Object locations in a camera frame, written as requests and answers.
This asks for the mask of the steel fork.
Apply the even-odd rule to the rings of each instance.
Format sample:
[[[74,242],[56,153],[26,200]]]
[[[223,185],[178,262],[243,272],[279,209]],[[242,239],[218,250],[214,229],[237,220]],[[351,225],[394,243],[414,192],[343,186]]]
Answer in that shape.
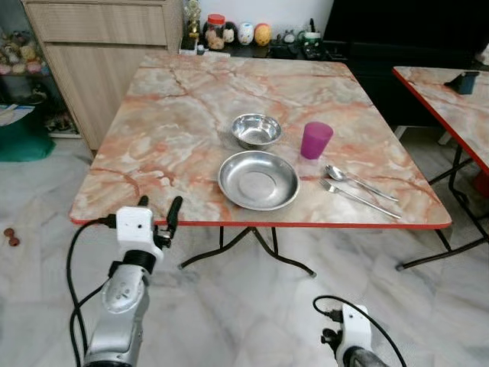
[[[363,205],[369,206],[371,209],[380,211],[381,213],[385,214],[385,216],[389,216],[395,219],[401,219],[401,216],[398,216],[398,214],[392,213],[392,211],[384,209],[381,206],[374,205],[374,203],[370,202],[370,200],[366,200],[364,198],[360,198],[359,196],[354,195],[353,193],[349,193],[342,188],[339,188],[339,186],[333,185],[327,179],[319,179],[319,182],[330,193],[341,193],[342,195],[347,196],[347,198],[356,200],[356,202],[363,203]]]

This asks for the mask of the gold ornament tree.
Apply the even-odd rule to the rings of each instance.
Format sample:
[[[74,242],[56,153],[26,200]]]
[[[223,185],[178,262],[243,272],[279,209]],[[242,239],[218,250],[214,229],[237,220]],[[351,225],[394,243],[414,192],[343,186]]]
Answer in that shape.
[[[196,49],[200,36],[200,9],[199,0],[185,0],[183,6],[185,20],[184,37],[181,42],[182,50]]]

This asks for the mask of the display shelf with toys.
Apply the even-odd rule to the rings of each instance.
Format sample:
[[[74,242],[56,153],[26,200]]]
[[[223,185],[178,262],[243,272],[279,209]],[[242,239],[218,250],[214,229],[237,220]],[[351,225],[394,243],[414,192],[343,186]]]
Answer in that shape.
[[[80,138],[21,0],[0,0],[0,105],[34,108],[48,133]]]

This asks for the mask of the glass jar with red lid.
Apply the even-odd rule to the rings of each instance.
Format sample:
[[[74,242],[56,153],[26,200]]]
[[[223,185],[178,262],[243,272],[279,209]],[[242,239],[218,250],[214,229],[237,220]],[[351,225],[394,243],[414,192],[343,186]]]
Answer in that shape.
[[[205,27],[206,48],[211,51],[221,51],[225,46],[224,39],[225,17],[220,14],[207,15]]]

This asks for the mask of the steel spoon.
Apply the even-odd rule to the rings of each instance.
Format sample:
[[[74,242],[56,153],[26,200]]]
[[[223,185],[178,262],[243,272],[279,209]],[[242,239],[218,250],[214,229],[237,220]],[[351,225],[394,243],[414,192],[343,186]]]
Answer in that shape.
[[[389,195],[389,193],[385,193],[384,191],[377,189],[377,187],[374,187],[373,185],[370,185],[369,183],[360,180],[359,178],[356,177],[356,175],[347,174],[342,169],[335,167],[335,165],[327,165],[327,167],[325,168],[325,173],[333,180],[351,181],[353,183],[356,183],[357,185],[363,186],[364,189],[367,189],[372,193],[377,193],[377,195],[381,196],[381,198],[387,200],[393,200],[394,202],[399,202],[399,200],[395,198],[395,196]]]

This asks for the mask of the marble pattern folding table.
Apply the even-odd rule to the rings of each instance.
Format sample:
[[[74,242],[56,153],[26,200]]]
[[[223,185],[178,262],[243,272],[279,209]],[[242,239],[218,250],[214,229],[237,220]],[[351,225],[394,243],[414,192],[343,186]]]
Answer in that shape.
[[[395,76],[402,84],[412,92],[420,102],[437,118],[438,122],[446,129],[447,133],[458,143],[451,168],[431,178],[427,183],[430,185],[447,179],[448,188],[452,196],[460,203],[469,220],[480,233],[480,238],[462,245],[451,248],[449,240],[440,229],[436,231],[445,251],[442,254],[426,256],[411,260],[396,266],[402,271],[418,265],[436,260],[451,258],[460,255],[469,249],[489,242],[489,226],[483,227],[480,221],[485,216],[476,216],[469,209],[469,199],[465,193],[455,189],[455,178],[457,173],[471,162],[475,162],[483,174],[488,174],[489,169],[486,160],[489,156],[489,105],[487,99],[488,84],[487,73],[479,71],[480,76],[476,80],[474,93],[471,95],[460,95],[454,91],[452,80],[465,71],[457,69],[434,69],[434,67],[394,67]]]
[[[218,169],[240,153],[231,123],[264,113],[283,126],[269,151],[300,176],[297,198],[283,209],[256,211],[228,200]],[[332,126],[318,160],[300,156],[308,122]],[[399,202],[325,173],[335,165]],[[401,216],[328,192],[319,182]],[[344,63],[324,60],[221,58],[149,53],[132,78],[85,176],[69,217],[81,225],[149,197],[164,223],[175,196],[181,225],[277,228],[444,229],[451,217],[425,175]]]

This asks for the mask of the black phone stand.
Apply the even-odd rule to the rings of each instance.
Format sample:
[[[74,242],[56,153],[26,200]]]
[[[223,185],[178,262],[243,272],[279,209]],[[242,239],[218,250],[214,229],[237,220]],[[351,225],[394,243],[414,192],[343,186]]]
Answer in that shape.
[[[471,95],[479,76],[479,71],[465,71],[452,80],[452,87],[460,95]]]

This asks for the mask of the wide steel plate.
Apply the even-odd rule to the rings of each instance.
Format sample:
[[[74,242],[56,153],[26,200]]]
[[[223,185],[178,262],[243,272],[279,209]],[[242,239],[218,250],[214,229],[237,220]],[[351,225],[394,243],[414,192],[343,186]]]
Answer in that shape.
[[[269,151],[233,154],[220,165],[217,182],[232,203],[256,211],[283,209],[300,191],[296,168]]]

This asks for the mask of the green bin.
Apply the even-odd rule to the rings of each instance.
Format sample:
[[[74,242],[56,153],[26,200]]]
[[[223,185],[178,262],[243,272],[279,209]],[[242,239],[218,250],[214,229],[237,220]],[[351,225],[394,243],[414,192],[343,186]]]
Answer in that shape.
[[[0,162],[43,160],[55,148],[35,107],[0,102]]]

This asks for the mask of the purple plastic cup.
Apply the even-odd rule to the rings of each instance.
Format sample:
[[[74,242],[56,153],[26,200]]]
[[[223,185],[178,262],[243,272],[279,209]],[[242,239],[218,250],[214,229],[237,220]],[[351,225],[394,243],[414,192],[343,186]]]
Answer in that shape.
[[[300,156],[307,160],[318,160],[332,137],[332,126],[324,122],[308,122],[303,129]]]

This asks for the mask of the yellow egg figurine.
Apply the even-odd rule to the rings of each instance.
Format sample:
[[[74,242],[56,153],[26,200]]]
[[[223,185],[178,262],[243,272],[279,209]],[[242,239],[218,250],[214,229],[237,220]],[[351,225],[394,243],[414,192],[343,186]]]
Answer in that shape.
[[[260,24],[254,27],[254,42],[259,47],[265,47],[271,42],[272,28],[271,25],[266,22],[260,22]]]

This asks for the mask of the small steel bowl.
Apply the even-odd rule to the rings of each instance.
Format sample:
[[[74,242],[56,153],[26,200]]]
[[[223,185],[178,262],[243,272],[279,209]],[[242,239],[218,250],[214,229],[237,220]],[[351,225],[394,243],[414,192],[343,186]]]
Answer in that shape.
[[[283,126],[263,113],[245,113],[231,123],[230,133],[242,149],[265,150],[282,138]]]

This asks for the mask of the black television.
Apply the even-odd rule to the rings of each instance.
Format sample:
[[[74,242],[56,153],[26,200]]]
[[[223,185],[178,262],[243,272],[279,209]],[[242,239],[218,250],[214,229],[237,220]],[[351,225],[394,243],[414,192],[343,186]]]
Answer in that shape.
[[[328,40],[418,47],[482,47],[488,0],[333,0]]]

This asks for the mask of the light wooden cabinet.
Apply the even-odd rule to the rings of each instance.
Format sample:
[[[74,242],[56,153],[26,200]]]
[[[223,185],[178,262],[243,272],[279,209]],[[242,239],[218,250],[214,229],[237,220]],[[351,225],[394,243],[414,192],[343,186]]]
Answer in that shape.
[[[174,53],[182,0],[20,0],[76,127],[97,151],[147,53]]]

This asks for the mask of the green mug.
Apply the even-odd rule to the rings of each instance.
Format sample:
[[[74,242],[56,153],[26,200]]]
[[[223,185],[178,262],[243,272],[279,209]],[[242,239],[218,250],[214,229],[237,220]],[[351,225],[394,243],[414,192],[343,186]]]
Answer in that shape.
[[[305,60],[321,60],[322,35],[320,32],[305,31],[303,34],[303,56]]]

